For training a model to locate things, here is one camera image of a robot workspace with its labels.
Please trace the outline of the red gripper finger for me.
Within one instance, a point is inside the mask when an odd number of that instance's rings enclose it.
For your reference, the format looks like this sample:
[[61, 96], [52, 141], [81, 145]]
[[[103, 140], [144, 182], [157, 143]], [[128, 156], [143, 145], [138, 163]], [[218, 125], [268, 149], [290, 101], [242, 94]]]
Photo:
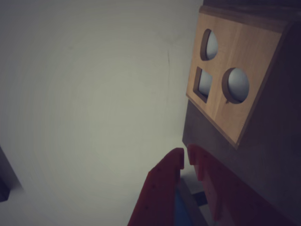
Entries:
[[300, 225], [301, 147], [298, 144], [214, 151], [189, 144], [187, 150], [219, 225]]
[[173, 226], [175, 193], [184, 169], [184, 149], [175, 148], [149, 171], [129, 226]]

